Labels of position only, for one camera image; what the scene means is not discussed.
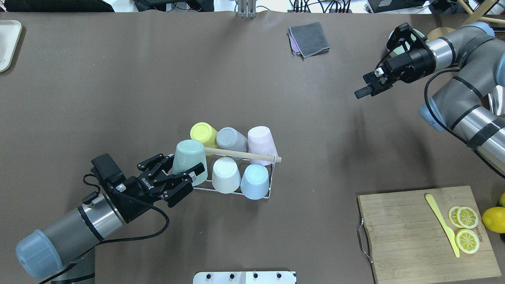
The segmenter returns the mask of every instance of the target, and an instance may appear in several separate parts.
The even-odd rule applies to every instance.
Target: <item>wooden cutting board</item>
[[[468,206],[479,214],[469,186],[358,196],[373,259],[376,284],[428,284],[501,276],[486,228],[479,219],[473,231],[480,248],[456,258],[442,226],[424,199],[431,193],[444,216],[452,206]]]

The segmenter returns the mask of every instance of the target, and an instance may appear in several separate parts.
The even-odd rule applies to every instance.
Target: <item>cutting board handle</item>
[[[370,257],[370,246],[368,246],[368,253],[363,248],[363,239],[361,238],[361,229],[363,229],[363,230],[365,229],[365,219],[364,218],[361,218],[360,226],[358,227],[358,238],[359,238],[359,241],[360,241],[360,248],[361,248],[361,250],[363,251],[363,253],[367,257],[367,259],[370,262],[370,264],[373,264],[374,260]]]

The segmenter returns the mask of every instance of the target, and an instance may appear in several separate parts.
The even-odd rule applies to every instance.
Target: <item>black knob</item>
[[[82,199],[82,203],[85,205],[90,205],[93,200],[95,200],[98,197],[97,192],[93,192],[90,195],[86,196],[85,198]]]

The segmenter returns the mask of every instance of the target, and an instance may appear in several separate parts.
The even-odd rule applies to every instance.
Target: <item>lemon slice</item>
[[[470,229],[461,229],[456,234],[456,245],[467,254],[473,254],[479,249],[479,238]]]
[[[459,207],[456,210],[456,219],[463,228],[467,229],[475,228],[477,223],[479,223],[477,213],[472,208],[466,206]]]
[[[459,208],[460,208],[459,206],[454,206],[451,209],[449,209],[449,221],[457,228],[463,228],[463,226],[461,226],[460,223],[458,222],[457,210]]]

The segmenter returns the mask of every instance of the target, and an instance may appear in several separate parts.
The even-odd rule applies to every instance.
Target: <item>wooden dowel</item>
[[[465,11],[467,11],[468,15],[472,15],[473,14],[472,9],[470,7],[468,7],[468,5],[465,3],[465,1],[458,0],[458,3],[461,5],[461,7],[463,7],[463,9],[465,9]]]
[[[239,157],[239,158],[244,158],[244,159],[261,160],[261,161],[268,161],[268,162],[274,162],[274,159],[275,159],[276,163],[280,163],[282,161],[282,157],[279,157],[279,156],[275,157],[275,156],[237,152],[237,151],[208,148],[208,147],[205,147],[205,153],[214,154],[214,155],[224,155],[224,156],[230,156],[230,157]]]
[[[488,18],[488,17],[480,17],[480,19],[483,21],[488,21],[488,22],[493,22],[493,23],[505,25],[505,20],[502,20],[502,19],[495,19],[495,18]]]

